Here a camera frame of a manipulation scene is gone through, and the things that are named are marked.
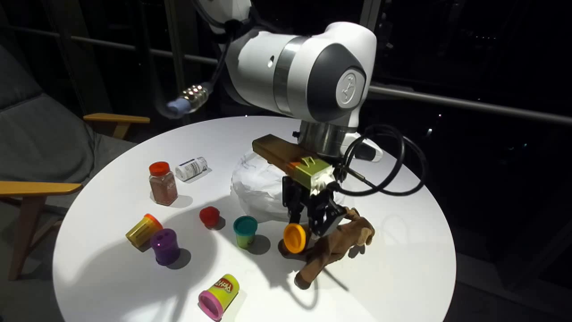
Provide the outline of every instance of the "white round table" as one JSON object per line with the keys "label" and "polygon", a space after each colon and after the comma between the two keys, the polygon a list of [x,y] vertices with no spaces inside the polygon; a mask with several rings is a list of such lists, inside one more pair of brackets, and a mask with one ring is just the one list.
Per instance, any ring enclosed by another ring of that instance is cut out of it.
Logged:
{"label": "white round table", "polygon": [[[155,135],[96,173],[71,203],[55,243],[53,286],[64,320],[191,320],[207,322],[198,293],[223,273],[241,289],[223,320],[228,322],[436,322],[443,320],[455,282],[455,252],[448,223],[423,187],[411,196],[345,196],[377,228],[364,253],[327,266],[305,291],[293,284],[302,261],[284,259],[277,243],[284,221],[261,221],[266,253],[234,246],[232,221],[241,212],[230,194],[230,175],[252,151],[252,139],[275,134],[291,141],[298,121],[270,116],[220,117]],[[159,205],[150,196],[148,164],[171,166],[203,155],[211,171],[177,180],[178,198]],[[382,178],[395,159],[355,160],[354,167]],[[405,189],[416,176],[404,167],[389,187]],[[207,230],[198,210],[216,205],[227,225]],[[153,250],[139,252],[125,232],[152,212],[178,235],[191,259],[178,268],[159,266]]]}

